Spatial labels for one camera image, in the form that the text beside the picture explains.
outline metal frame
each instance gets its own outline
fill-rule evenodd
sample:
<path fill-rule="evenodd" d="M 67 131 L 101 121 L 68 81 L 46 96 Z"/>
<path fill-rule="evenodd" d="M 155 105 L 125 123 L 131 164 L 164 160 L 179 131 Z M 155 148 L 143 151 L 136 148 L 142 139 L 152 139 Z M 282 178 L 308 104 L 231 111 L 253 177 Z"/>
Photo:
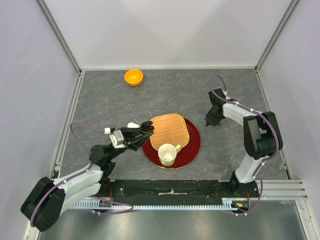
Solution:
<path fill-rule="evenodd" d="M 317 224 L 314 222 L 310 202 L 297 200 L 295 201 L 295 204 L 298 208 L 306 238 L 308 240 L 319 240 L 320 235 L 317 231 Z"/>
<path fill-rule="evenodd" d="M 96 68 L 83 68 L 83 71 L 112 71 L 112 70 L 130 70 L 130 69 L 140 69 L 140 70 L 181 70 L 181 69 L 255 69 L 254 65 L 235 65 L 235 66 L 155 66 L 155 67 L 145 67 L 145 66 L 127 66 L 127 67 L 96 67 Z"/>
<path fill-rule="evenodd" d="M 61 138 L 54 154 L 54 162 L 53 162 L 53 167 L 51 168 L 52 172 L 50 175 L 50 176 L 54 176 L 54 178 L 58 178 L 60 175 L 62 159 L 65 154 L 66 144 L 67 144 L 69 133 L 70 133 L 69 126 L 70 126 L 70 123 L 72 122 L 72 119 L 76 111 L 76 106 L 77 106 L 78 98 L 80 95 L 81 86 L 84 81 L 84 77 L 85 77 L 85 72 L 82 72 L 81 74 L 79 74 L 74 86 L 69 109 L 68 109 L 66 119 L 63 125 L 63 130 L 61 133 Z"/>
<path fill-rule="evenodd" d="M 37 240 L 39 233 L 40 231 L 36 227 L 31 227 L 28 221 L 22 240 Z"/>
<path fill-rule="evenodd" d="M 256 181 L 258 189 L 261 189 L 260 181 Z M 245 201 L 246 198 L 226 198 L 232 201 Z M 307 193 L 301 180 L 264 180 L 261 201 L 297 200 L 307 201 Z"/>
<path fill-rule="evenodd" d="M 53 31 L 53 34 L 55 35 L 56 39 L 58 40 L 60 46 L 62 47 L 63 51 L 65 52 L 66 56 L 68 57 L 72 67 L 74 68 L 74 70 L 78 74 L 80 74 L 82 70 L 81 70 L 79 64 L 77 63 L 74 55 L 72 54 L 64 36 L 62 35 L 60 29 L 58 28 L 58 25 L 57 25 L 54 17 L 52 16 L 45 0 L 35 0 L 35 2 L 38 5 L 40 11 L 42 12 L 44 18 L 48 22 L 51 30 Z"/>
<path fill-rule="evenodd" d="M 261 67 L 264 64 L 266 58 L 268 57 L 271 49 L 274 47 L 277 39 L 279 38 L 281 32 L 283 31 L 283 29 L 286 26 L 290 16 L 292 15 L 294 10 L 296 9 L 296 7 L 297 7 L 299 2 L 300 2 L 300 0 L 291 0 L 289 6 L 285 10 L 285 13 L 281 18 L 278 26 L 276 27 L 271 39 L 269 40 L 266 48 L 264 49 L 259 61 L 257 62 L 256 66 L 255 66 L 255 70 L 256 71 L 259 71 L 261 69 Z"/>

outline cup handle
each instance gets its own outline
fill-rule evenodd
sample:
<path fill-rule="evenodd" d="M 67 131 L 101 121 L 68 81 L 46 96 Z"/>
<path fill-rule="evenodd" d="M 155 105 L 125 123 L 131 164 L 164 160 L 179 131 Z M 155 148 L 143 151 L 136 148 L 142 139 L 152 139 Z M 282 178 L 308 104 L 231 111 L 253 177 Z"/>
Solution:
<path fill-rule="evenodd" d="M 181 149 L 182 149 L 181 145 L 175 146 L 176 153 L 180 152 Z"/>

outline cable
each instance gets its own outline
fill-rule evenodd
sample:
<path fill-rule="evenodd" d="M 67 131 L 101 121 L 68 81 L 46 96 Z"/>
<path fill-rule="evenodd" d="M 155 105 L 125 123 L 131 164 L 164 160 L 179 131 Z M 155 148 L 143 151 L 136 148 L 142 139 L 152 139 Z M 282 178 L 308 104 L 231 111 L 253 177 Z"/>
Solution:
<path fill-rule="evenodd" d="M 239 209 L 241 212 L 244 212 L 244 213 L 247 212 L 247 211 L 245 211 L 245 210 L 242 210 L 240 207 L 238 207 L 238 209 Z"/>
<path fill-rule="evenodd" d="M 226 102 L 226 103 L 229 103 L 229 104 L 232 104 L 232 105 L 235 105 L 235 106 L 239 106 L 240 108 L 242 108 L 242 109 L 244 109 L 244 110 L 246 110 L 246 111 L 248 111 L 248 112 L 251 112 L 251 113 L 253 113 L 253 114 L 258 115 L 258 116 L 259 116 L 260 118 L 262 118 L 263 121 L 268 125 L 268 127 L 270 128 L 270 130 L 271 130 L 271 132 L 272 132 L 272 135 L 273 135 L 274 140 L 275 140 L 275 152 L 274 152 L 271 156 L 263 159 L 263 160 L 259 163 L 259 165 L 256 167 L 256 169 L 254 170 L 254 172 L 253 172 L 253 174 L 252 174 L 252 176 L 255 178 L 256 174 L 257 174 L 257 173 L 259 172 L 259 170 L 262 168 L 262 166 L 264 165 L 264 163 L 265 163 L 266 161 L 268 161 L 268 160 L 274 159 L 274 158 L 278 155 L 278 153 L 279 153 L 279 140 L 278 140 L 277 133 L 276 133 L 274 127 L 272 126 L 272 124 L 268 121 L 268 119 L 266 119 L 266 117 L 263 116 L 260 112 L 255 111 L 255 110 L 253 110 L 253 109 L 251 109 L 251 108 L 248 108 L 248 107 L 246 107 L 246 106 L 244 106 L 244 105 L 242 105 L 242 104 L 235 103 L 234 101 L 229 101 L 229 100 L 227 100 L 227 99 L 224 99 L 224 98 L 220 97 L 218 94 L 216 94 L 216 92 L 214 91 L 214 86 L 213 86 L 213 82 L 212 82 L 212 80 L 213 80 L 214 78 L 219 78 L 219 79 L 221 79 L 221 81 L 223 82 L 223 85 L 224 85 L 224 91 L 227 91 L 227 86 L 226 86 L 225 80 L 224 80 L 221 76 L 214 76 L 214 77 L 212 77 L 211 82 L 210 82 L 210 88 L 211 88 L 212 93 L 213 93 L 218 99 L 220 99 L 220 100 L 222 100 L 222 101 L 224 101 L 224 102 Z"/>
<path fill-rule="evenodd" d="M 40 206 L 41 206 L 42 203 L 45 201 L 45 199 L 46 199 L 57 187 L 61 186 L 62 184 L 66 183 L 67 181 L 69 181 L 69 180 L 71 180 L 71 179 L 73 179 L 73 178 L 75 178 L 75 177 L 80 176 L 81 174 L 86 173 L 87 170 L 89 170 L 91 167 L 92 167 L 92 162 L 90 162 L 90 164 L 89 164 L 89 166 L 88 166 L 87 169 L 85 169 L 85 170 L 83 170 L 83 171 L 81 171 L 81 172 L 78 172 L 78 173 L 75 174 L 75 175 L 72 175 L 72 176 L 66 178 L 65 180 L 63 180 L 63 181 L 57 183 L 56 185 L 54 185 L 49 191 L 47 191 L 46 194 L 45 194 L 45 195 L 41 198 L 41 200 L 38 202 L 38 204 L 36 205 L 36 207 L 35 207 L 32 215 L 31 215 L 31 218 L 30 218 L 30 226 L 33 227 L 33 228 L 35 227 L 35 225 L 34 225 L 34 219 L 35 219 L 35 216 L 36 216 L 37 211 L 39 210 Z"/>
<path fill-rule="evenodd" d="M 91 129 L 91 130 L 94 130 L 94 131 L 97 131 L 97 132 L 102 132 L 104 133 L 105 130 L 104 129 L 98 129 L 98 128 L 95 128 L 95 127 L 92 127 L 92 126 L 89 126 L 89 125 L 86 125 L 84 123 L 81 123 L 81 122 L 72 122 L 70 124 L 70 132 L 72 134 L 72 136 L 75 138 L 75 140 L 78 142 L 78 144 L 83 148 L 83 150 L 86 152 L 86 154 L 88 155 L 88 157 L 90 157 L 90 153 L 88 152 L 88 150 L 85 148 L 85 146 L 79 141 L 79 139 L 77 138 L 77 136 L 75 135 L 75 132 L 73 130 L 73 125 L 80 125 L 80 126 L 83 126 L 83 127 L 86 127 L 88 129 Z M 72 175 L 68 178 L 66 178 L 65 180 L 57 183 L 56 185 L 54 185 L 48 192 L 46 192 L 46 194 L 40 199 L 40 201 L 38 202 L 38 204 L 36 205 L 32 215 L 31 215 L 31 218 L 30 218 L 30 226 L 31 227 L 35 227 L 34 225 L 34 220 L 35 220 L 35 216 L 36 216 L 36 213 L 38 212 L 39 208 L 41 207 L 42 203 L 46 200 L 46 198 L 59 186 L 61 186 L 62 184 L 65 184 L 67 181 L 75 178 L 75 177 L 78 177 L 80 176 L 81 174 L 84 174 L 86 173 L 91 167 L 92 167 L 93 163 L 90 161 L 90 164 L 88 166 L 87 169 L 81 171 L 81 172 L 78 172 L 77 174 L 75 175 Z M 113 204 L 116 204 L 116 205 L 125 205 L 125 206 L 129 206 L 129 207 L 132 207 L 130 209 L 127 209 L 125 211 L 120 211 L 120 212 L 110 212 L 109 214 L 119 214 L 119 213 L 127 213 L 129 211 L 132 211 L 134 206 L 133 205 L 130 205 L 130 204 L 125 204 L 125 203 L 119 203 L 119 202 L 112 202 Z"/>
<path fill-rule="evenodd" d="M 261 199 L 261 197 L 262 197 L 262 192 L 263 192 L 263 190 L 264 190 L 264 183 L 263 183 L 262 179 L 257 178 L 257 180 L 260 180 L 260 183 L 261 183 L 260 194 L 259 194 L 259 196 L 258 196 L 257 201 L 255 202 L 255 204 L 253 205 L 253 207 L 252 207 L 251 209 L 249 209 L 248 211 L 246 211 L 246 212 L 244 212 L 244 213 L 234 213 L 234 212 L 232 212 L 232 211 L 223 211 L 223 212 L 226 213 L 226 214 L 231 214 L 231 215 L 236 215 L 236 216 L 246 216 L 247 214 L 249 214 L 250 212 L 252 212 L 252 211 L 256 208 L 256 206 L 258 205 L 258 203 L 260 202 L 260 199 Z"/>
<path fill-rule="evenodd" d="M 109 192 L 110 192 L 110 201 L 112 201 L 112 199 L 113 199 L 113 197 L 112 197 L 112 188 L 110 188 Z"/>
<path fill-rule="evenodd" d="M 121 210 L 121 211 L 115 211 L 115 212 L 100 212 L 100 211 L 94 211 L 94 210 L 93 210 L 92 213 L 94 213 L 94 214 L 98 214 L 98 215 L 124 214 L 124 213 L 131 212 L 131 211 L 134 209 L 134 206 L 131 205 L 131 204 L 120 203 L 120 202 L 116 202 L 116 201 L 110 201 L 110 200 L 104 199 L 104 198 L 99 197 L 99 196 L 90 196 L 90 197 L 91 197 L 91 198 L 94 198 L 94 199 L 101 200 L 101 201 L 105 201 L 106 203 L 109 203 L 109 204 L 115 204 L 115 205 L 121 205 L 121 206 L 128 206 L 128 207 L 130 207 L 129 209 Z"/>
<path fill-rule="evenodd" d="M 97 132 L 102 132 L 102 133 L 104 133 L 105 130 L 104 129 L 98 129 L 98 128 L 89 126 L 87 124 L 81 123 L 81 122 L 74 121 L 74 122 L 70 123 L 70 132 L 71 132 L 72 136 L 75 138 L 75 140 L 78 142 L 78 144 L 83 148 L 83 150 L 88 155 L 88 157 L 90 157 L 90 153 L 88 152 L 88 150 L 85 148 L 85 146 L 80 142 L 80 140 L 75 135 L 75 132 L 74 132 L 74 129 L 73 129 L 73 125 L 80 125 L 80 126 L 83 126 L 85 128 L 88 128 L 88 129 L 91 129 L 91 130 L 94 130 L 94 131 L 97 131 Z"/>
<path fill-rule="evenodd" d="M 245 203 L 249 202 L 249 200 L 250 200 L 250 194 L 249 194 L 249 192 L 248 192 L 248 191 L 246 192 L 246 196 L 247 196 L 247 200 L 246 200 L 246 202 L 245 202 Z"/>

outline white cup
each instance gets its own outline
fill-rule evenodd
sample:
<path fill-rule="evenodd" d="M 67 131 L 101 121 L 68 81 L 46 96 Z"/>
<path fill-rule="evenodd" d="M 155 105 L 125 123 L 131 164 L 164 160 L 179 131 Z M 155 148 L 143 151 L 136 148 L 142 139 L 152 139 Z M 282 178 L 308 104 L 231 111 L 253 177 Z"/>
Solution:
<path fill-rule="evenodd" d="M 182 149 L 180 145 L 173 146 L 169 143 L 163 144 L 158 149 L 158 157 L 163 166 L 171 166 L 176 160 L 177 153 Z"/>

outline red tray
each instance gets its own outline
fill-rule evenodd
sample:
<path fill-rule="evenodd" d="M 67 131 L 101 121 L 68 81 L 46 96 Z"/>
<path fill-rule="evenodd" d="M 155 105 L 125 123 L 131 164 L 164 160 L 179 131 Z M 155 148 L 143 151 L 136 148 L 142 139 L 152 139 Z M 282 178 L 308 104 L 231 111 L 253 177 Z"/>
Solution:
<path fill-rule="evenodd" d="M 163 166 L 158 157 L 158 151 L 152 146 L 150 139 L 142 146 L 144 154 L 147 158 L 164 169 L 179 169 L 192 162 L 193 159 L 198 155 L 201 146 L 200 134 L 196 126 L 188 119 L 184 118 L 186 128 L 188 129 L 190 140 L 189 143 L 183 147 L 180 152 L 176 155 L 175 161 L 171 166 Z"/>

